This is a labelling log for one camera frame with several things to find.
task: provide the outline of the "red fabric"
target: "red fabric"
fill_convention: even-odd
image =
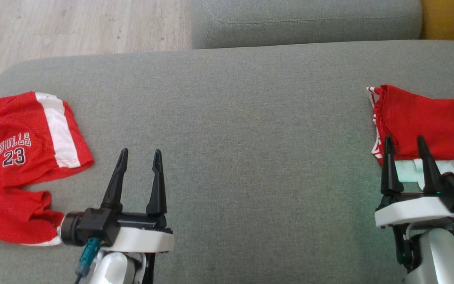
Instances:
[[[59,167],[47,117],[34,92],[0,99],[0,239],[3,241],[40,244],[57,237],[56,228],[63,214],[49,209],[50,193],[21,188],[65,178],[94,162],[71,108],[62,103],[67,119],[63,127],[73,138],[80,162],[77,168]]]
[[[423,135],[436,160],[454,160],[454,99],[429,99],[390,85],[374,92],[380,96],[374,105],[379,153],[390,134],[396,160],[419,158],[416,140]]]

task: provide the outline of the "gray ottoman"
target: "gray ottoman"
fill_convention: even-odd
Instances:
[[[192,0],[195,49],[418,39],[420,0]]]
[[[157,257],[157,284],[399,284],[393,234],[374,222],[365,87],[382,83],[454,98],[454,42],[52,58],[2,74],[0,97],[71,105],[95,165],[28,189],[51,191],[62,212],[99,205],[124,147],[124,210],[144,211],[162,150],[176,244]],[[0,283],[70,284],[81,251],[0,241]]]

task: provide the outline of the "sofa seam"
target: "sofa seam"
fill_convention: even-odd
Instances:
[[[209,9],[209,6],[207,5],[207,0],[202,0],[203,6],[205,7],[206,11],[209,13],[210,18],[212,20],[223,24],[223,25],[231,25],[231,26],[261,26],[261,25],[284,25],[284,24],[303,24],[303,23],[311,23],[311,22],[326,22],[326,21],[337,21],[337,22],[343,22],[343,21],[352,21],[352,20],[382,20],[382,19],[400,19],[400,18],[405,18],[407,16],[410,16],[413,14],[413,12],[410,12],[408,14],[404,15],[398,15],[394,17],[362,17],[362,18],[329,18],[329,19],[279,19],[279,20],[261,20],[261,21],[248,21],[248,22],[242,22],[242,21],[227,21],[227,20],[222,20],[220,18],[217,18]]]

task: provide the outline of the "wooden floor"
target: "wooden floor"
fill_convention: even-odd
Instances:
[[[187,49],[189,0],[0,0],[0,74],[37,58]]]

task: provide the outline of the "number 23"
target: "number 23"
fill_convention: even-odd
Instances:
[[[11,166],[13,164],[22,165],[26,162],[26,153],[24,148],[15,148],[13,151],[5,152],[5,160],[3,161],[3,167]]]

